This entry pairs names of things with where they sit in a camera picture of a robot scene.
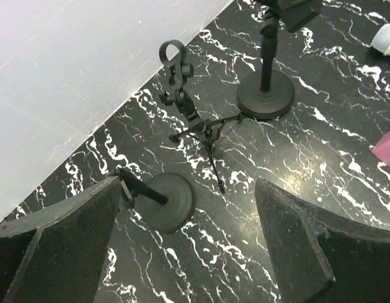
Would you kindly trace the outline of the black round-base mic stand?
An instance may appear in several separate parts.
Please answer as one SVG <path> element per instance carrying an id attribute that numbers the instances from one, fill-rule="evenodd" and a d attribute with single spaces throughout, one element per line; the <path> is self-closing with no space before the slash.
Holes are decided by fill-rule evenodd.
<path id="1" fill-rule="evenodd" d="M 271 120 L 292 107 L 295 89 L 290 78 L 273 69 L 278 46 L 280 22 L 295 33 L 321 13 L 321 1 L 259 1 L 266 6 L 261 34 L 262 67 L 240 81 L 237 104 L 244 115 L 257 120 Z"/>

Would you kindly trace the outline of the purple mic round-base stand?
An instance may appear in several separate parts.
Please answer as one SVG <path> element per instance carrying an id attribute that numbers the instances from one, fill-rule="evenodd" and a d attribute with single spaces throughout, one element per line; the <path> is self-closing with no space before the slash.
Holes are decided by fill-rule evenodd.
<path id="1" fill-rule="evenodd" d="M 118 177 L 121 182 L 123 206 L 134 209 L 154 230 L 175 232 L 194 213 L 194 189 L 180 174 L 164 172 L 143 182 L 127 167 L 123 167 L 115 169 L 110 176 Z"/>

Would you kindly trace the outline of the black tripod mic stand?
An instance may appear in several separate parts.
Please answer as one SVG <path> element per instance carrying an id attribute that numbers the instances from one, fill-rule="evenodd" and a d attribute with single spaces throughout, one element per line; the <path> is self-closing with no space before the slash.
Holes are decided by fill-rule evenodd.
<path id="1" fill-rule="evenodd" d="M 220 139 L 221 132 L 226 123 L 237 121 L 242 122 L 245 114 L 240 112 L 235 116 L 218 120 L 203 119 L 195 108 L 190 95 L 184 90 L 184 85 L 189 78 L 194 76 L 194 66 L 186 63 L 187 51 L 185 45 L 178 40 L 164 42 L 158 51 L 161 63 L 170 71 L 168 79 L 173 94 L 164 92 L 159 95 L 161 102 L 166 106 L 175 105 L 178 111 L 187 119 L 188 129 L 180 133 L 171 134 L 169 140 L 178 143 L 183 136 L 191 136 L 197 139 L 208 153 L 210 164 L 216 175 L 218 187 L 221 193 L 225 193 L 225 185 L 218 175 L 213 158 L 213 148 Z"/>

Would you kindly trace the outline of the white microphone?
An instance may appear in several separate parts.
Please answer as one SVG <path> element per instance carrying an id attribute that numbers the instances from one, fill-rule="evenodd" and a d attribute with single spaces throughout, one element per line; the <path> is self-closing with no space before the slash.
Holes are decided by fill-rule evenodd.
<path id="1" fill-rule="evenodd" d="M 390 23 L 383 25 L 375 34 L 370 45 L 383 56 L 390 56 Z"/>

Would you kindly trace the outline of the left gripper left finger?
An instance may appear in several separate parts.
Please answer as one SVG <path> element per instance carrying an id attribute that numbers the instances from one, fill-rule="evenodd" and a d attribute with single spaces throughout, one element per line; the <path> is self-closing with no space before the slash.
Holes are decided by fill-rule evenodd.
<path id="1" fill-rule="evenodd" d="M 0 224 L 0 302 L 93 302 L 120 193 L 108 177 Z"/>

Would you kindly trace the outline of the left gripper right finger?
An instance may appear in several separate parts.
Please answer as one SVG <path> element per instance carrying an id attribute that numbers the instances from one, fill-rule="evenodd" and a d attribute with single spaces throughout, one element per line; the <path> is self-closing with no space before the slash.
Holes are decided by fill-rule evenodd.
<path id="1" fill-rule="evenodd" d="M 266 179 L 254 191 L 282 302 L 390 302 L 390 230 L 308 203 Z"/>

